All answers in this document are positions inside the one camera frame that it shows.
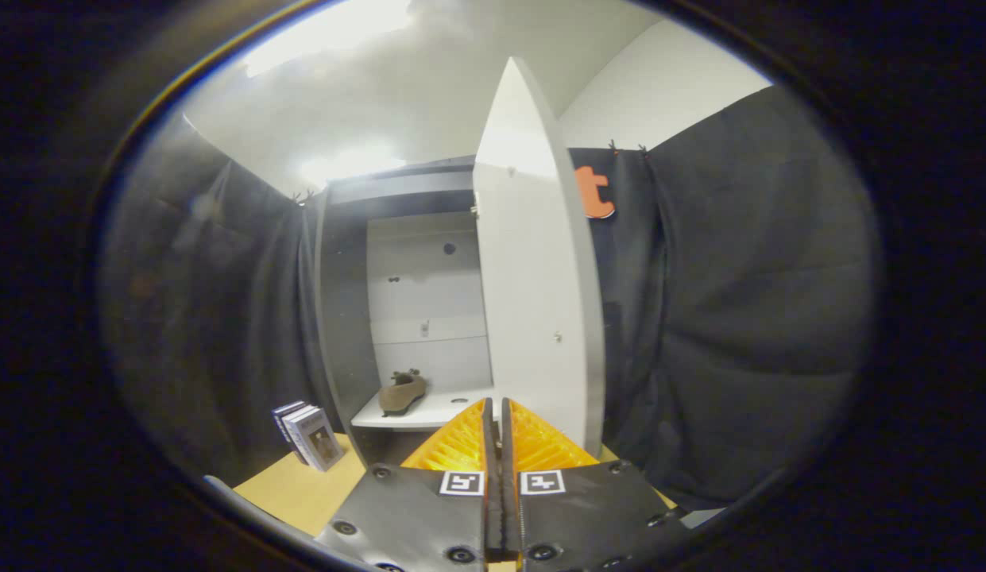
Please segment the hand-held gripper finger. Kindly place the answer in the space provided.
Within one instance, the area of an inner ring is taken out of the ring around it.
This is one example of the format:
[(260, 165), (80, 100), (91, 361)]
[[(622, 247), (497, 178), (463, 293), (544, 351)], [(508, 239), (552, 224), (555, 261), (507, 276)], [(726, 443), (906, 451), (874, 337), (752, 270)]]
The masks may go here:
[(691, 535), (631, 462), (594, 459), (502, 401), (503, 548), (520, 571), (655, 571)]
[(502, 539), (493, 402), (466, 407), (401, 464), (375, 463), (317, 536), (383, 571), (485, 571)]

